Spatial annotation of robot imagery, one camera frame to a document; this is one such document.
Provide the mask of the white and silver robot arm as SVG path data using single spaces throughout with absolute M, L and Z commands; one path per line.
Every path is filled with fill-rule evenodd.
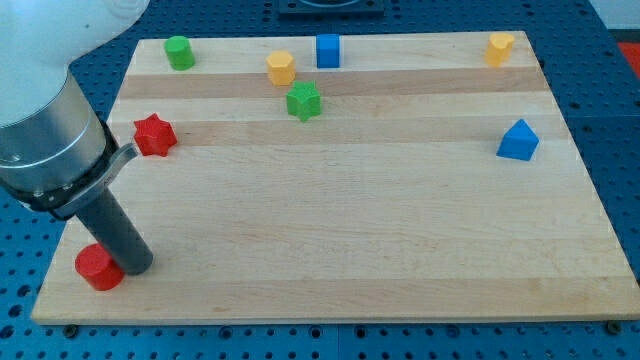
M 149 0 L 1 0 L 1 185 L 66 220 L 135 158 L 69 66 L 130 28 Z

